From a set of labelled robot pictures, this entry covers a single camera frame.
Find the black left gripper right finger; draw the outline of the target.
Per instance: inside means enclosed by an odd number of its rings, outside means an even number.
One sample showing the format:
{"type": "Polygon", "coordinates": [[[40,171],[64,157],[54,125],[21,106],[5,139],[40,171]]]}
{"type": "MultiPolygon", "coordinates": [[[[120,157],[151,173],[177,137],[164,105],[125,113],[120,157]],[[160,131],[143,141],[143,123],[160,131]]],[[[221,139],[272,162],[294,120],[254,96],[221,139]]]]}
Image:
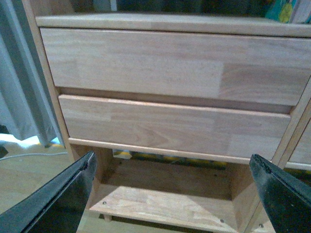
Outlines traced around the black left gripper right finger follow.
{"type": "Polygon", "coordinates": [[[249,162],[260,201],[277,233],[311,231],[311,187],[253,154],[249,162]]]}

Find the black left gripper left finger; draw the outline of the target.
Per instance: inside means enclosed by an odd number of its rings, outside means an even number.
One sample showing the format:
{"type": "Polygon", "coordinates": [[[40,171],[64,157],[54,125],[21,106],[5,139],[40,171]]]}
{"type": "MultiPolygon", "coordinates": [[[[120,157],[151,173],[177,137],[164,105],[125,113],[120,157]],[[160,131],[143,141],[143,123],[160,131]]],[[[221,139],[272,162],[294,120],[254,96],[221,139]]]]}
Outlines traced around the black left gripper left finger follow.
{"type": "Polygon", "coordinates": [[[77,232],[97,167],[89,151],[0,216],[2,233],[77,232]]]}

